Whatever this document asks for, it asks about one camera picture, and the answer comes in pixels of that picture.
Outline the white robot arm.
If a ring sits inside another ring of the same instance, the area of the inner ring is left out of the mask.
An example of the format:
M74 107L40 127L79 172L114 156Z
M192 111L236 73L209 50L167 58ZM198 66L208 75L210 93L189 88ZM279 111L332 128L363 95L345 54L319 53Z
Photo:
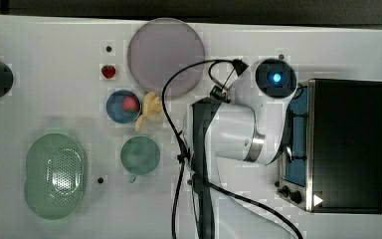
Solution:
M184 119L184 139L190 150L189 168L199 239L219 234L215 198L223 194L270 213L296 239L300 231L272 207L221 185L223 159L269 165L279 156L286 112L297 89L293 68L283 60L264 59L247 65L233 62L238 79L228 89L214 87L192 104Z

